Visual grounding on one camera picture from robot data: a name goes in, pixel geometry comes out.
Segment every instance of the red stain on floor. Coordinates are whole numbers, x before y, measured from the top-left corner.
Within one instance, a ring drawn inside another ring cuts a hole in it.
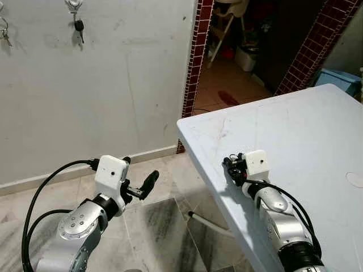
[[[218,96],[222,99],[222,101],[228,106],[237,106],[239,105],[238,101],[233,98],[226,91],[218,91]]]

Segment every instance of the blue plastic container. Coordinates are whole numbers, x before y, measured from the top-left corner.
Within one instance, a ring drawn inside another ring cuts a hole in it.
[[[322,69],[315,86],[331,83],[350,96],[354,96],[360,91],[361,80],[360,77],[346,72]]]

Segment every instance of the cable connector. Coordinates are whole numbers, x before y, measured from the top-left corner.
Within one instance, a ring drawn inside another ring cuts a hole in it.
[[[100,159],[91,159],[88,160],[89,161],[89,165],[92,168],[93,171],[97,171],[98,168],[98,164],[100,163]]]

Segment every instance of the baseboard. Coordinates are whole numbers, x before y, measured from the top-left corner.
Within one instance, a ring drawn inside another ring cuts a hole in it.
[[[174,146],[167,146],[164,148],[159,148],[143,153],[138,153],[134,155],[129,155],[131,158],[131,163],[140,163],[144,162],[146,160],[152,160],[164,156],[173,155],[176,153],[176,145]],[[59,173],[57,176],[53,178],[53,180],[50,183],[57,183],[65,180],[72,180],[76,179],[78,177],[87,176],[93,174],[94,171],[92,171],[89,166],[81,166],[81,167],[74,167],[70,168],[68,170],[64,170],[63,172]],[[50,174],[45,174],[41,176],[31,177],[31,178],[25,178],[23,180],[14,181],[10,183],[6,183],[3,185],[0,185],[0,196],[4,196],[7,194],[13,194],[16,192],[29,190],[38,187],[43,180],[45,180]]]

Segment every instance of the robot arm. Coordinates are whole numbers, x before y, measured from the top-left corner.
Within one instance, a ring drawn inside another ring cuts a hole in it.
[[[319,255],[320,246],[316,249],[314,232],[310,228],[311,240],[294,214],[294,210],[298,212],[296,208],[280,194],[286,192],[269,183],[265,151],[231,155],[224,158],[223,164],[236,186],[241,186],[243,194],[254,201],[285,271],[326,272]]]
[[[87,260],[98,245],[101,234],[114,216],[120,216],[132,195],[145,199],[159,172],[154,171],[143,186],[135,189],[126,179],[130,159],[102,156],[96,172],[96,197],[84,200],[58,224],[55,238],[40,258],[36,272],[86,271]]]

